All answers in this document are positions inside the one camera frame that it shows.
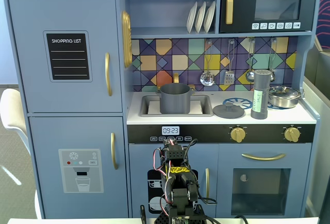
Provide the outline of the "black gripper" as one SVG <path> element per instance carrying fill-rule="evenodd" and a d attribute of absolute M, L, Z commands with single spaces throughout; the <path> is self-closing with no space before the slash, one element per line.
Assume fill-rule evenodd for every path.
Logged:
<path fill-rule="evenodd" d="M 182 146 L 177 142 L 176 139 L 165 139 L 164 142 L 165 148 L 181 148 Z"/>

